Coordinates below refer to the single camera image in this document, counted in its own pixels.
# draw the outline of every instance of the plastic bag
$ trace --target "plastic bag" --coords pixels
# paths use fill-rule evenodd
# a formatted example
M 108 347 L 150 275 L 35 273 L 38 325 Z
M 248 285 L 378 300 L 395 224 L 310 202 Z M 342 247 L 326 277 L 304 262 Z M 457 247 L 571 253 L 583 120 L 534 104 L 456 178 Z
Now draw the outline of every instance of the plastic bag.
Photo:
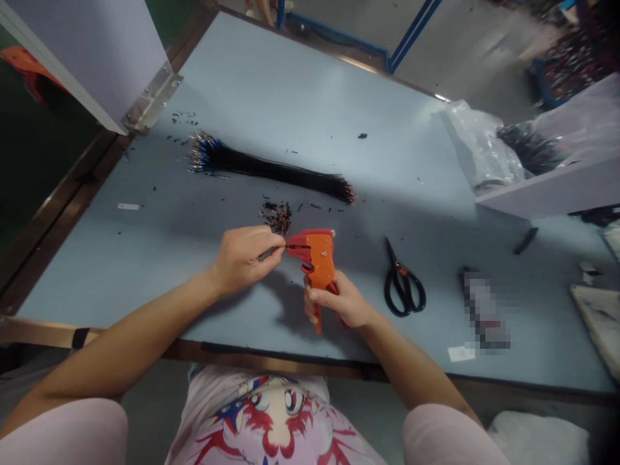
M 620 75 L 613 73 L 533 121 L 500 128 L 497 136 L 539 175 L 592 156 L 620 151 Z
M 511 465 L 588 465 L 588 439 L 583 428 L 553 417 L 503 411 L 487 431 Z
M 519 157 L 497 138 L 501 119 L 472 110 L 464 100 L 450 103 L 445 114 L 455 131 L 461 167 L 476 195 L 526 179 Z

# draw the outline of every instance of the workbench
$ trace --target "workbench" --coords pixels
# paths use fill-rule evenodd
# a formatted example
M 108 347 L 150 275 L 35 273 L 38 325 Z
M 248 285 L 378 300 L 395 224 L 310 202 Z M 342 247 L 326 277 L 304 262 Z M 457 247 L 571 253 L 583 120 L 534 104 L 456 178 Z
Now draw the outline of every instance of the workbench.
M 224 231 L 261 224 L 266 196 L 289 202 L 289 235 L 334 229 L 336 267 L 448 373 L 615 393 L 568 292 L 579 261 L 614 268 L 599 233 L 568 216 L 539 220 L 534 242 L 513 255 L 532 224 L 476 206 L 440 117 L 443 100 L 222 12 L 180 74 L 155 126 L 134 138 L 17 317 L 109 327 L 208 266 Z M 357 201 L 188 172 L 185 142 L 199 129 L 236 150 L 343 173 Z M 419 314 L 397 318 L 385 305 L 385 236 L 426 288 Z M 376 363 L 329 311 L 324 334 L 315 333 L 303 312 L 300 265 L 285 254 L 276 271 L 217 304 L 183 339 L 327 365 Z M 463 265 L 483 270 L 504 299 L 511 348 L 453 363 L 448 348 L 475 341 Z

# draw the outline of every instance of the bundle of black wires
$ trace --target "bundle of black wires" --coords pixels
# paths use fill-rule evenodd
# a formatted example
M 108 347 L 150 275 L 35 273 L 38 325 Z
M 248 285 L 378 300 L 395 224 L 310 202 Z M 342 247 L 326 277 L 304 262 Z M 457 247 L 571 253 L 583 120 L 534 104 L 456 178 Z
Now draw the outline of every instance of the bundle of black wires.
M 224 177 L 218 174 L 222 171 L 245 174 L 312 189 L 342 200 L 346 204 L 355 201 L 351 184 L 339 174 L 319 173 L 244 154 L 231 149 L 204 131 L 197 132 L 191 137 L 193 142 L 190 150 L 192 165 L 190 171 L 219 178 Z

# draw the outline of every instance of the anime print shirt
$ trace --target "anime print shirt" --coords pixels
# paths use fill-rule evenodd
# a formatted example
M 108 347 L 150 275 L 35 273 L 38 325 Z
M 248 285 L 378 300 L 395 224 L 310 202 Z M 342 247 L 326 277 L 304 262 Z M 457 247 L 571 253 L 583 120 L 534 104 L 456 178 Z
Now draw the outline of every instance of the anime print shirt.
M 207 366 L 190 383 L 167 465 L 385 464 L 325 380 Z

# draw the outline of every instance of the black-handled scissors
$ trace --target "black-handled scissors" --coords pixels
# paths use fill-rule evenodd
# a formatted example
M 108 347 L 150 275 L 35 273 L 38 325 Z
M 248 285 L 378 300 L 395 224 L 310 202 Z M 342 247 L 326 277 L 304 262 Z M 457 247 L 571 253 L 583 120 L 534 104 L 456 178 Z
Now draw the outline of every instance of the black-handled scissors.
M 411 312 L 421 312 L 424 310 L 424 307 L 426 307 L 426 292 L 424 290 L 424 286 L 415 274 L 400 264 L 388 238 L 386 238 L 386 245 L 390 264 L 390 270 L 387 272 L 386 288 L 384 290 L 387 306 L 390 310 L 392 310 L 394 315 L 401 318 L 409 315 Z M 416 305 L 413 301 L 409 279 L 413 281 L 415 287 L 418 289 L 418 295 L 420 298 L 420 303 L 418 305 Z M 392 283 L 396 287 L 396 292 L 398 293 L 398 297 L 400 297 L 404 310 L 399 310 L 396 305 L 394 305 L 394 302 L 392 302 L 392 297 L 390 295 L 390 287 Z

